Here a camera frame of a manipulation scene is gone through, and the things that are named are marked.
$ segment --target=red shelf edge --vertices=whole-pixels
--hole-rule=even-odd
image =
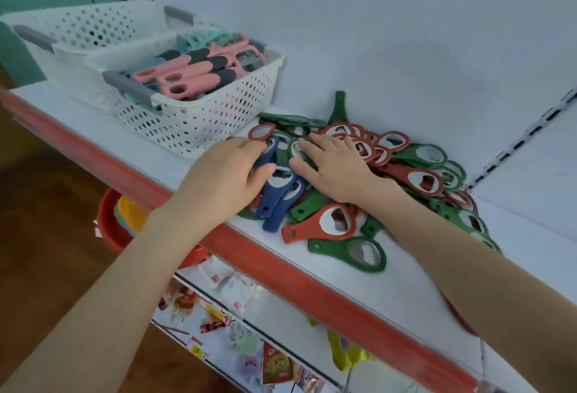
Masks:
[[[172,196],[168,188],[75,134],[24,99],[0,91],[0,101],[30,131],[132,200],[155,209]],[[471,393],[476,390],[478,380],[457,364],[230,226],[220,225],[199,244],[423,387],[438,393]]]

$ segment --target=forearm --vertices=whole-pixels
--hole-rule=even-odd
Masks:
[[[359,205],[422,265],[480,337],[540,392],[569,388],[563,383],[575,382],[577,307],[392,181],[375,182]]]
[[[1,393],[116,391],[170,277],[195,244],[191,240],[205,235],[194,224],[186,237],[182,228],[173,229],[153,214]]]

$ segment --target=brown floor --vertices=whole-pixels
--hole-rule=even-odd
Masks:
[[[0,384],[114,261],[94,237],[107,186],[49,152],[0,174]],[[237,392],[154,326],[122,393]]]

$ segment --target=blue bottle opener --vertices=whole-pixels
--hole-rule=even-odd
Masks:
[[[297,175],[289,167],[277,165],[275,172],[264,184],[263,196],[260,198],[260,204],[255,215],[260,218],[270,218],[272,211],[285,195],[285,192],[292,189],[296,178]]]
[[[301,195],[304,194],[306,189],[306,180],[302,177],[297,177],[292,183],[291,189],[285,192],[285,195],[281,197],[278,204],[275,206],[272,215],[268,219],[264,220],[263,230],[266,232],[277,232],[290,207],[301,197]]]
[[[262,167],[263,165],[274,162],[275,152],[279,146],[279,143],[280,139],[277,136],[273,135],[267,139],[267,149],[261,153],[261,155],[256,160],[255,165],[253,165],[255,170],[259,167]]]

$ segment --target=empty white basket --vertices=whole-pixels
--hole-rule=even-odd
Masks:
[[[191,27],[193,35],[207,26]],[[168,33],[136,41],[84,60],[99,85],[112,101],[122,123],[136,133],[183,157],[198,157],[212,144],[226,139],[264,111],[272,99],[276,77],[284,57],[251,41],[263,51],[267,64],[213,93],[193,102],[166,97],[119,74],[139,62],[177,47],[177,34]],[[129,94],[136,102],[127,100]]]
[[[191,14],[152,1],[23,11],[5,14],[0,21],[24,40],[48,80],[107,113],[114,110],[103,94],[90,89],[92,79],[83,58],[102,47],[114,48],[194,22]]]

